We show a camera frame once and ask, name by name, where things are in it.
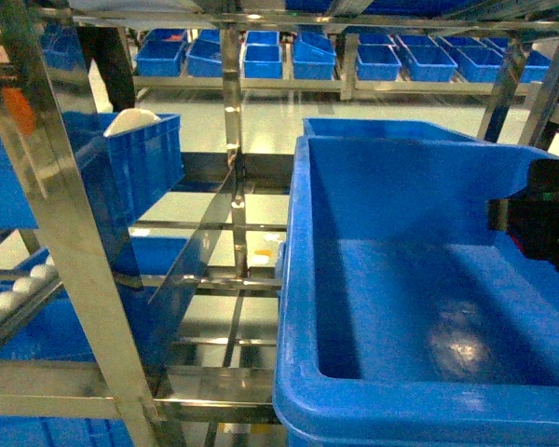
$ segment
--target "white object in crate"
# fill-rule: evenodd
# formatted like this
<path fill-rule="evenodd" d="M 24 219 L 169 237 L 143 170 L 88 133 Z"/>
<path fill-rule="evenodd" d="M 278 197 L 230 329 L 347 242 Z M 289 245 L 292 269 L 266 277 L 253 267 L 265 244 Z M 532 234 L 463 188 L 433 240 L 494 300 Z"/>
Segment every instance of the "white object in crate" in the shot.
<path fill-rule="evenodd" d="M 112 137 L 130 130 L 151 126 L 159 121 L 161 121 L 161 118 L 150 110 L 126 109 L 120 112 L 114 121 L 112 121 L 112 124 L 108 126 L 103 136 L 106 138 Z"/>

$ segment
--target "black pants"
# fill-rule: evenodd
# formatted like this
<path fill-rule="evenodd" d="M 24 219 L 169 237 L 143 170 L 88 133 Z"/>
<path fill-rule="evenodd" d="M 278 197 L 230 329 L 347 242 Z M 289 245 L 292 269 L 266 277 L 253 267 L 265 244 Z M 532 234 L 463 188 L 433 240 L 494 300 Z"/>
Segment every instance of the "black pants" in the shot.
<path fill-rule="evenodd" d="M 114 112 L 134 107 L 132 71 L 118 29 L 79 26 L 76 30 L 87 69 L 95 61 Z"/>

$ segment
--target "shelving unit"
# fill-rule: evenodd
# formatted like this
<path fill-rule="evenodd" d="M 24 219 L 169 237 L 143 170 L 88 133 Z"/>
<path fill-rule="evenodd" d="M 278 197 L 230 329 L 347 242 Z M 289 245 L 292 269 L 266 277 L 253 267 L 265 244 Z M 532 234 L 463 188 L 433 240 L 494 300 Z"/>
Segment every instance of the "shelving unit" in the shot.
<path fill-rule="evenodd" d="M 271 404 L 273 371 L 230 368 L 227 360 L 231 359 L 237 345 L 274 344 L 273 340 L 247 340 L 237 336 L 243 299 L 248 296 L 275 299 L 280 287 L 280 282 L 273 278 L 272 269 L 248 266 L 246 234 L 269 228 L 285 229 L 282 225 L 247 223 L 244 197 L 257 193 L 288 194 L 293 158 L 243 154 L 242 90 L 331 91 L 339 92 L 343 100 L 355 99 L 367 92 L 489 95 L 479 137 L 496 142 L 514 96 L 526 94 L 527 87 L 518 87 L 518 80 L 531 43 L 559 36 L 559 21 L 551 21 L 559 17 L 557 0 L 485 0 L 466 10 L 431 19 L 362 15 L 372 3 L 369 0 L 334 0 L 325 14 L 286 12 L 277 1 L 243 1 L 241 7 L 239 3 L 225 2 L 225 9 L 221 10 L 222 2 L 179 0 L 177 11 L 81 12 L 69 8 L 29 11 L 22 0 L 0 2 L 0 42 L 5 45 L 8 56 L 8 61 L 0 62 L 0 88 L 21 89 L 34 112 L 34 131 L 22 135 L 17 130 L 12 109 L 0 95 L 0 136 L 60 273 L 59 279 L 50 282 L 18 311 L 4 316 L 0 322 L 0 346 L 47 305 L 63 285 L 97 360 L 94 364 L 0 360 L 0 414 L 122 419 L 137 446 L 182 445 L 180 421 L 209 422 L 213 433 L 208 436 L 209 442 L 214 439 L 217 423 L 277 424 L 279 421 Z M 547 21 L 518 19 L 528 12 L 535 19 Z M 143 367 L 120 303 L 120 277 L 110 262 L 112 253 L 129 243 L 128 228 L 118 225 L 114 233 L 104 237 L 104 228 L 113 231 L 115 220 L 112 216 L 93 212 L 100 209 L 101 204 L 92 203 L 85 192 L 61 121 L 61 112 L 95 113 L 89 80 L 80 67 L 73 72 L 63 72 L 48 69 L 43 63 L 35 30 L 41 20 L 47 19 L 71 28 L 75 19 L 114 26 L 139 20 L 148 22 L 151 28 L 219 27 L 222 30 L 223 78 L 181 75 L 177 78 L 135 77 L 134 80 L 136 88 L 221 89 L 224 93 L 227 153 L 184 154 L 186 177 L 176 188 L 216 193 L 201 222 L 139 224 L 151 228 L 195 229 L 187 246 L 200 249 L 200 263 L 186 271 L 177 262 L 165 278 L 138 275 L 125 278 L 136 287 L 158 285 L 156 294 L 160 296 L 174 296 L 180 291 L 193 294 L 214 291 L 236 296 L 227 339 L 196 338 L 177 342 L 226 345 L 225 360 L 219 368 L 173 366 L 151 370 Z M 339 78 L 335 81 L 293 80 L 289 74 L 281 80 L 241 78 L 239 32 L 250 29 L 299 31 L 303 27 L 317 27 L 329 33 L 346 30 L 503 36 L 512 41 L 494 86 L 469 84 L 459 79 L 438 85 L 406 81 L 360 82 L 355 78 L 357 34 L 340 34 L 337 38 L 341 56 Z M 559 49 L 541 92 L 558 90 Z M 538 104 L 544 107 L 540 110 L 551 111 L 549 103 Z M 225 223 L 228 214 L 232 216 L 232 224 Z M 235 267 L 229 270 L 209 265 L 220 233 L 226 229 L 232 231 L 235 254 Z M 0 271 L 0 278 L 16 276 L 17 272 Z M 87 293 L 91 290 L 100 291 L 99 296 Z"/>

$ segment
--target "metal sheet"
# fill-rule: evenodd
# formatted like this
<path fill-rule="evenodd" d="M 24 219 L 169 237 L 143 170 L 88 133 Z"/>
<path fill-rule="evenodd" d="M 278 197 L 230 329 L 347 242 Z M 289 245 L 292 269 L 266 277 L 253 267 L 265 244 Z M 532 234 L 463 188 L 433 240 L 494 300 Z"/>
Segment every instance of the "metal sheet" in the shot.
<path fill-rule="evenodd" d="M 273 371 L 173 366 L 156 395 L 172 419 L 195 422 L 278 424 L 271 404 Z"/>

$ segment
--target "blue plastic crate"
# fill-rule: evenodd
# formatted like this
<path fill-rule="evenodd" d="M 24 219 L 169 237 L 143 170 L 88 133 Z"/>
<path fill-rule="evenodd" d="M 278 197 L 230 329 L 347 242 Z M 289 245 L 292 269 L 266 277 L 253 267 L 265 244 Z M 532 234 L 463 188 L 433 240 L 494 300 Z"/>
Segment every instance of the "blue plastic crate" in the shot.
<path fill-rule="evenodd" d="M 134 237 L 139 270 L 146 275 L 165 275 L 182 250 L 186 239 L 176 237 Z M 46 249 L 36 253 L 26 264 L 43 262 L 48 255 Z M 185 253 L 187 264 L 198 260 L 197 256 Z M 135 333 L 140 350 L 159 349 L 171 341 L 173 333 L 165 335 L 152 332 L 155 340 L 148 340 L 148 332 L 137 332 L 137 324 L 156 327 L 159 318 L 177 320 L 184 316 L 188 301 L 181 303 L 150 303 L 149 298 L 155 288 L 145 288 L 140 296 L 122 294 L 130 325 Z M 89 342 L 76 317 L 73 306 L 66 294 L 46 306 L 25 328 L 0 350 L 0 359 L 13 360 L 65 360 L 94 361 Z M 117 420 L 31 418 L 0 416 L 0 446 L 39 447 L 130 447 L 132 441 L 124 423 Z"/>
<path fill-rule="evenodd" d="M 102 129 L 116 114 L 101 114 Z M 134 224 L 183 177 L 180 154 L 180 116 L 160 115 L 158 123 L 106 139 L 108 155 L 116 180 L 116 191 L 122 199 L 128 224 Z M 101 132 L 91 132 L 93 115 L 66 113 L 64 124 L 73 147 L 81 147 L 87 155 L 101 141 Z M 80 156 L 77 163 L 82 173 L 101 171 L 97 159 L 85 163 Z M 22 192 L 14 169 L 0 141 L 0 228 L 37 228 L 37 223 Z"/>
<path fill-rule="evenodd" d="M 281 79 L 281 47 L 279 45 L 247 45 L 244 53 L 244 75 Z"/>
<path fill-rule="evenodd" d="M 494 49 L 465 47 L 457 49 L 459 72 L 469 82 L 495 82 L 503 57 Z"/>
<path fill-rule="evenodd" d="M 478 142 L 479 140 L 426 121 L 389 119 L 306 118 L 305 135 L 324 137 L 387 138 L 391 140 L 434 140 Z"/>
<path fill-rule="evenodd" d="M 145 39 L 143 39 L 143 43 L 147 43 L 151 40 L 187 42 L 188 32 L 185 29 L 179 29 L 179 28 L 156 28 L 155 30 L 151 30 L 149 34 L 145 36 Z"/>
<path fill-rule="evenodd" d="M 359 40 L 361 45 L 395 45 L 388 34 L 361 34 Z"/>
<path fill-rule="evenodd" d="M 247 31 L 244 43 L 246 45 L 279 45 L 279 31 Z"/>
<path fill-rule="evenodd" d="M 469 7 L 479 0 L 374 0 L 364 14 L 434 17 Z M 286 0 L 286 9 L 305 12 L 325 12 L 331 0 Z"/>
<path fill-rule="evenodd" d="M 150 40 L 137 54 L 141 76 L 179 76 L 187 43 Z"/>
<path fill-rule="evenodd" d="M 449 82 L 456 62 L 440 47 L 401 47 L 398 53 L 413 81 Z"/>
<path fill-rule="evenodd" d="M 437 47 L 437 43 L 428 35 L 396 35 L 398 47 Z"/>
<path fill-rule="evenodd" d="M 481 39 L 487 47 L 498 51 L 499 53 L 505 53 L 507 46 L 510 44 L 510 39 L 507 37 L 490 37 L 488 39 Z"/>
<path fill-rule="evenodd" d="M 219 44 L 197 39 L 188 49 L 186 58 L 191 76 L 222 77 L 222 50 Z"/>
<path fill-rule="evenodd" d="M 77 66 L 85 67 L 85 60 L 76 35 L 62 32 L 52 36 L 49 49 L 44 49 L 46 64 L 52 68 L 72 72 Z"/>
<path fill-rule="evenodd" d="M 361 45 L 356 59 L 356 74 L 361 81 L 394 81 L 402 63 L 389 45 Z"/>
<path fill-rule="evenodd" d="M 484 206 L 539 158 L 299 139 L 273 395 L 291 446 L 559 445 L 559 273 Z"/>
<path fill-rule="evenodd" d="M 542 82 L 549 71 L 551 60 L 538 51 L 532 51 L 525 62 L 520 82 Z"/>
<path fill-rule="evenodd" d="M 294 79 L 334 79 L 334 61 L 300 61 L 293 56 Z"/>
<path fill-rule="evenodd" d="M 220 30 L 202 30 L 198 34 L 198 40 L 219 44 L 221 42 Z"/>
<path fill-rule="evenodd" d="M 293 56 L 299 61 L 335 63 L 332 42 L 317 33 L 300 33 L 293 44 Z"/>

